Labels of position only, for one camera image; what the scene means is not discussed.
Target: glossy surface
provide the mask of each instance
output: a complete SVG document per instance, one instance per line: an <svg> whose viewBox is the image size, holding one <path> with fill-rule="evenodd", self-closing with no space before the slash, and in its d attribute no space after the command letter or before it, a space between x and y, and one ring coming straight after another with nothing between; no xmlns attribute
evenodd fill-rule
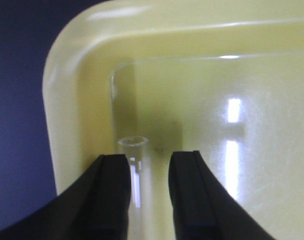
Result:
<svg viewBox="0 0 304 240"><path fill-rule="evenodd" d="M304 1L95 6L57 38L43 92L58 193L118 139L142 135L150 239L174 238L170 153L200 150L270 234L304 240Z"/></svg>

